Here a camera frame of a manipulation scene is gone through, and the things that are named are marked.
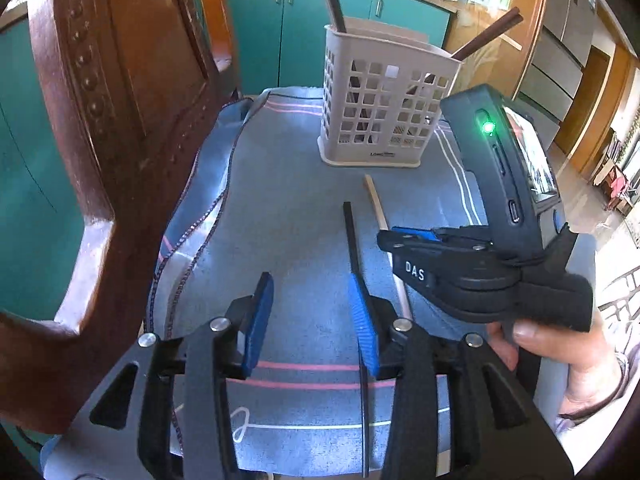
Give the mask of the person's right hand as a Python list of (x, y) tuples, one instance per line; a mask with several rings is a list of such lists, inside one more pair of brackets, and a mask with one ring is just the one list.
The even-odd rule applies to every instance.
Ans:
[(560, 407), (562, 416), (582, 416), (603, 408), (623, 385), (623, 367), (600, 312), (593, 315), (587, 333), (531, 320), (516, 321), (512, 330), (493, 322), (486, 325), (486, 330), (489, 345), (509, 370), (518, 365), (521, 349), (570, 367)]

